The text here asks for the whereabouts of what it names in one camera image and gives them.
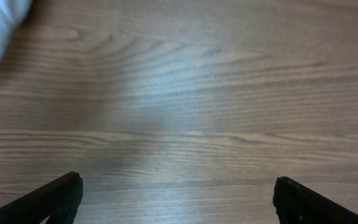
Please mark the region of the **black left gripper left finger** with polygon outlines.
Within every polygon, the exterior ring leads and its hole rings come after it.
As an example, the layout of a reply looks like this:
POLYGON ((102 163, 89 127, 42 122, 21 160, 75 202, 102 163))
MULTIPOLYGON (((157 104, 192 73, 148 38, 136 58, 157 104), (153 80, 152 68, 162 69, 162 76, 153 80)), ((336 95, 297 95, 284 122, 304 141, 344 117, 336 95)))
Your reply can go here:
POLYGON ((83 198, 83 179, 69 172, 0 208, 0 224, 73 224, 83 198))

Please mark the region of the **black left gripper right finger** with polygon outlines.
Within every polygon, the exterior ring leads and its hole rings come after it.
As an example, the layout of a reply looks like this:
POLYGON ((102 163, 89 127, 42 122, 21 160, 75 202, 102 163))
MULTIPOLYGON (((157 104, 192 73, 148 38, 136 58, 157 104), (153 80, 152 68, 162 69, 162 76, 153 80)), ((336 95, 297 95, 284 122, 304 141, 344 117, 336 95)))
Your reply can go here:
POLYGON ((288 177, 276 180, 273 206, 280 224, 358 223, 358 214, 288 177))

